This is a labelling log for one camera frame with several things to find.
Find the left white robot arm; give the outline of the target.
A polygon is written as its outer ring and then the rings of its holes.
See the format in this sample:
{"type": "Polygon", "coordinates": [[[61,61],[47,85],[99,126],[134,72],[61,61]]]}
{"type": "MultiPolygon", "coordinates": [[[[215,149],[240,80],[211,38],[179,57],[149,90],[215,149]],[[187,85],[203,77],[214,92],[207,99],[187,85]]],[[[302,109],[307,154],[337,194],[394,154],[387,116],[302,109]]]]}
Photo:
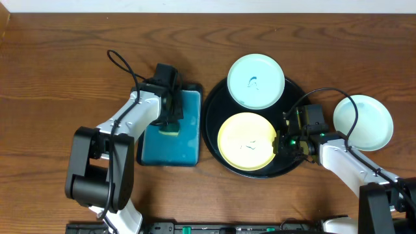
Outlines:
{"type": "Polygon", "coordinates": [[[66,196],[95,212],[110,233],[138,233],[142,215],[131,201],[135,144],[149,125],[181,117],[180,88],[137,85],[106,122],[74,133],[66,196]]]}

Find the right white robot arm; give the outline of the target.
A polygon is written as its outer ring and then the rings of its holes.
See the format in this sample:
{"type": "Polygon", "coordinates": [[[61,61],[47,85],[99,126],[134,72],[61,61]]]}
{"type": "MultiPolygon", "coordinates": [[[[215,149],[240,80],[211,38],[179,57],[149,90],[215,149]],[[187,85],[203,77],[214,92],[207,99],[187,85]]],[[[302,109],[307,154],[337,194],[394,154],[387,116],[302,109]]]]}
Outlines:
{"type": "Polygon", "coordinates": [[[340,132],[278,135],[274,153],[313,162],[334,173],[359,199],[357,220],[340,216],[323,220],[319,233],[414,233],[415,178],[401,178],[348,144],[340,132]]]}

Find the green yellow sponge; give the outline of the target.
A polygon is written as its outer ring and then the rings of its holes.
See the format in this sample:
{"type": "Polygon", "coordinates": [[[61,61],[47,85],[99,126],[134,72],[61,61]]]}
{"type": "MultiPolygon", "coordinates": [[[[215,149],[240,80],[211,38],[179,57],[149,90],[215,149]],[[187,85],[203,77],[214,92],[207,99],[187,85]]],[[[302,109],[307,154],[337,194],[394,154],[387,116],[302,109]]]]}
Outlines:
{"type": "Polygon", "coordinates": [[[162,125],[159,128],[159,133],[162,135],[177,136],[179,132],[180,132],[179,122],[166,123],[165,125],[162,125]]]}

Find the yellow plate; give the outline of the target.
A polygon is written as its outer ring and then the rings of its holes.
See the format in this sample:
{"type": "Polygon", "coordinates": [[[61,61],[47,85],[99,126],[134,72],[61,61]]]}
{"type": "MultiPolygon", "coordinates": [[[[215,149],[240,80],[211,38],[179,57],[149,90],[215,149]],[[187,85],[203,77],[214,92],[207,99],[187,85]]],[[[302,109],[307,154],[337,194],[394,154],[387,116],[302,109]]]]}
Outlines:
{"type": "Polygon", "coordinates": [[[241,112],[221,125],[217,144],[220,155],[229,165],[242,171],[254,171],[275,158],[273,142],[276,137],[276,130],[265,117],[241,112]]]}

